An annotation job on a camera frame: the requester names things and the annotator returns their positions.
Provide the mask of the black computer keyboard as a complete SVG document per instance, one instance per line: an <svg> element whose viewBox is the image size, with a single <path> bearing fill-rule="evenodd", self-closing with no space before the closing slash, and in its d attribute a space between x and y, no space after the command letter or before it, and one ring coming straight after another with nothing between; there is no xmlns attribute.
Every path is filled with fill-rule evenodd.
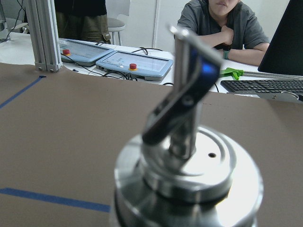
<svg viewBox="0 0 303 227"><path fill-rule="evenodd" d="M267 94L285 91L295 94L303 93L302 80L223 80L220 84L228 92L238 94Z"/></svg>

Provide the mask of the right teach pendant tablet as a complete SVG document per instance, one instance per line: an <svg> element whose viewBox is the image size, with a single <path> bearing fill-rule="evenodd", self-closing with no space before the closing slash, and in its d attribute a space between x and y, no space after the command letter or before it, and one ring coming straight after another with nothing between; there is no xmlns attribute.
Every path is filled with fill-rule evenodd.
<svg viewBox="0 0 303 227"><path fill-rule="evenodd" d="M96 61L99 70L130 73L147 81L162 81L172 65L171 59L124 51L113 51Z"/></svg>

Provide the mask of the glass sauce bottle metal spout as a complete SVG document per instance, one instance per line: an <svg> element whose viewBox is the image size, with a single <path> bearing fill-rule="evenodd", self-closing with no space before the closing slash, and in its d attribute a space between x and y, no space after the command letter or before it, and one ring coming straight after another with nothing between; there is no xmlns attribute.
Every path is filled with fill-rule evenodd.
<svg viewBox="0 0 303 227"><path fill-rule="evenodd" d="M222 59L189 29L175 38L174 86L114 169L112 227L255 227L263 179L249 153L200 124Z"/></svg>

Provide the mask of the aluminium frame post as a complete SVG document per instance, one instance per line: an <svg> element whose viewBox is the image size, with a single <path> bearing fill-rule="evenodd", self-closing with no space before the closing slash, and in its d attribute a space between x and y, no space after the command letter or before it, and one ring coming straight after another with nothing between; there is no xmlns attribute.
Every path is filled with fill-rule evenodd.
<svg viewBox="0 0 303 227"><path fill-rule="evenodd" d="M25 10L37 70L57 72L62 66L53 0L26 0Z"/></svg>

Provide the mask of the seated person grey shirt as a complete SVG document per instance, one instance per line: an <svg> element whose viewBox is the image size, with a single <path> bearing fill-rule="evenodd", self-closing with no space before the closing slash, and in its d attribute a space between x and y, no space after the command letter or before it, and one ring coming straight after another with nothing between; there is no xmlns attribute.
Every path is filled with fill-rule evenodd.
<svg viewBox="0 0 303 227"><path fill-rule="evenodd" d="M259 66L269 47L252 9L240 0L191 0L177 22L225 60Z"/></svg>

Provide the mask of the left teach pendant tablet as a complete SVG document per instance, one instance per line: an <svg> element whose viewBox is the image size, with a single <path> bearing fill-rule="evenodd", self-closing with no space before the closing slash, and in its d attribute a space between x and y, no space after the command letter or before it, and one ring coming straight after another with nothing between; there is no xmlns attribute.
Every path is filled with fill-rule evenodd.
<svg viewBox="0 0 303 227"><path fill-rule="evenodd" d="M96 61L114 51L114 49L95 44L61 38L59 38L59 47L62 62L76 62L81 66L93 66Z"/></svg>

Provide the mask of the black computer monitor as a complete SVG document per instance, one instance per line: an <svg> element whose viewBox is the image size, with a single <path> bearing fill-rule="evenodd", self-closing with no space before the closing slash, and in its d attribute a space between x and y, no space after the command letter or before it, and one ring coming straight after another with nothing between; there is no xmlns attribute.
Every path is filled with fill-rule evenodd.
<svg viewBox="0 0 303 227"><path fill-rule="evenodd" d="M289 1L259 72L303 76L303 2Z"/></svg>

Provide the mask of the standing person dark clothes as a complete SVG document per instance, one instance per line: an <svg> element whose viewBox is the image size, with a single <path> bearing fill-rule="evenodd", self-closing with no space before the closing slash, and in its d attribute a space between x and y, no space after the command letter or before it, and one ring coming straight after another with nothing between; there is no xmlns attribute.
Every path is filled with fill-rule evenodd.
<svg viewBox="0 0 303 227"><path fill-rule="evenodd" d="M60 38L110 44L104 0L55 0Z"/></svg>

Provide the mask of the teach pendant tablet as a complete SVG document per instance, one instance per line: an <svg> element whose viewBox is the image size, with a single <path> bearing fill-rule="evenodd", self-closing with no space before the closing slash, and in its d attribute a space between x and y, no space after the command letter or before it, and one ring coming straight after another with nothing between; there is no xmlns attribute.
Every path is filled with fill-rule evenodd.
<svg viewBox="0 0 303 227"><path fill-rule="evenodd" d="M114 51L114 49L95 44L61 38L59 38L59 47L62 62L76 62L81 66L93 66L96 61Z"/></svg>
<svg viewBox="0 0 303 227"><path fill-rule="evenodd" d="M171 59L124 51L113 51L96 61L99 70L130 73L147 81L162 81L172 65Z"/></svg>

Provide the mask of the white stool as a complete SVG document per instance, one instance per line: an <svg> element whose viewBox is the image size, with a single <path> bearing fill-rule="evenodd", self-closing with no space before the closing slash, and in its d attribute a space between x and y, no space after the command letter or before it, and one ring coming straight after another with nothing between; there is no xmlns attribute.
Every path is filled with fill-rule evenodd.
<svg viewBox="0 0 303 227"><path fill-rule="evenodd" d="M108 18L108 31L111 33L112 44L116 45L116 36L118 37L118 44L122 45L121 31L125 29L125 23L119 19Z"/></svg>

